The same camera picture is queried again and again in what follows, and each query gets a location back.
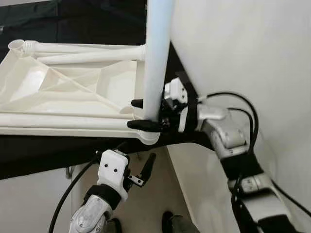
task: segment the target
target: white tube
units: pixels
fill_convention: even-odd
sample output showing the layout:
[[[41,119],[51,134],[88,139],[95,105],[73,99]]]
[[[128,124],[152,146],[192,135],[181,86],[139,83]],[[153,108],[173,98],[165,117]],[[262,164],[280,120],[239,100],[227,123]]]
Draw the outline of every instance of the white tube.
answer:
[[[34,52],[32,54],[33,57],[50,57],[50,56],[58,56],[58,55],[64,55],[65,53],[60,52]]]
[[[0,127],[128,130],[127,119],[39,114],[0,114]]]
[[[65,54],[59,56],[39,57],[38,61],[47,64],[72,64],[103,61],[123,61],[123,60],[144,60],[145,46],[135,48],[108,50],[104,52],[87,52],[76,54]]]
[[[74,45],[60,45],[56,43],[39,43],[34,40],[26,40],[23,44],[24,52],[60,52],[60,53],[78,53],[78,52],[99,52],[107,51],[107,49],[74,46]]]
[[[144,119],[157,121],[161,104],[174,0],[148,0],[144,73]]]

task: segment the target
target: shoe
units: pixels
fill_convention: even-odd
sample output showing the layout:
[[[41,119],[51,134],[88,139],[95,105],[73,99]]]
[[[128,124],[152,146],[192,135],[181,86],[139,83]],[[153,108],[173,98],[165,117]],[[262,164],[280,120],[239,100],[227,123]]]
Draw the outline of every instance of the shoe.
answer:
[[[163,233],[172,233],[172,221],[173,213],[171,211],[165,211],[162,216],[162,232]]]

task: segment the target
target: white wall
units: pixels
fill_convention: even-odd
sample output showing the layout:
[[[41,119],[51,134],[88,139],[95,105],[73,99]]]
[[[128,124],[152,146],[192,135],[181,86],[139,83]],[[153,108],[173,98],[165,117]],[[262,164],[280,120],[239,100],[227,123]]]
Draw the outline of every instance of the white wall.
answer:
[[[1,180],[1,232],[48,232],[54,210],[70,182],[64,168]],[[69,195],[57,218],[55,233],[68,232],[71,205]]]
[[[177,0],[172,29],[173,44],[200,95],[231,90],[254,103],[260,120],[255,148],[260,163],[308,209],[310,10],[308,0]],[[226,106],[237,103],[229,97],[220,101]],[[235,118],[242,125],[247,122],[244,117]],[[226,179],[214,153],[195,144],[170,146],[169,151],[200,230],[238,232],[228,212]],[[296,226],[309,232],[311,221],[290,207]],[[211,230],[213,224],[222,227]]]

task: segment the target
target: white pole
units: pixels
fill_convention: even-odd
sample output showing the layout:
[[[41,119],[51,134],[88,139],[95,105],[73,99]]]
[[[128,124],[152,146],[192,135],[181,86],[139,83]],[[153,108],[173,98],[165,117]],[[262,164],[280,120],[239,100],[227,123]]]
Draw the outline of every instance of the white pole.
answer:
[[[157,121],[161,104],[174,0],[148,0],[144,72],[144,119]]]

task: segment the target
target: black strap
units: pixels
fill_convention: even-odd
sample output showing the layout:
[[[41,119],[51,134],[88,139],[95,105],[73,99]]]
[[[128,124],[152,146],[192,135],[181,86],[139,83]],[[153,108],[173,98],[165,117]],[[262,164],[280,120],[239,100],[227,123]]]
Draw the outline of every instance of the black strap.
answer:
[[[299,233],[286,215],[267,217],[258,221],[264,233]]]
[[[256,223],[240,199],[236,199],[232,194],[231,205],[234,217],[237,221],[241,233],[259,233]]]
[[[120,194],[106,184],[93,185],[86,193],[83,204],[87,202],[91,195],[96,195],[104,199],[113,210],[116,209],[119,202],[121,201]]]
[[[186,118],[185,132],[192,132],[198,125],[198,113],[197,113],[197,93],[192,86],[189,77],[185,71],[177,72],[176,75],[180,79],[181,83],[187,90],[188,95],[188,113]]]
[[[229,180],[236,180],[240,174],[249,177],[263,173],[254,153],[246,152],[224,158],[220,162]]]

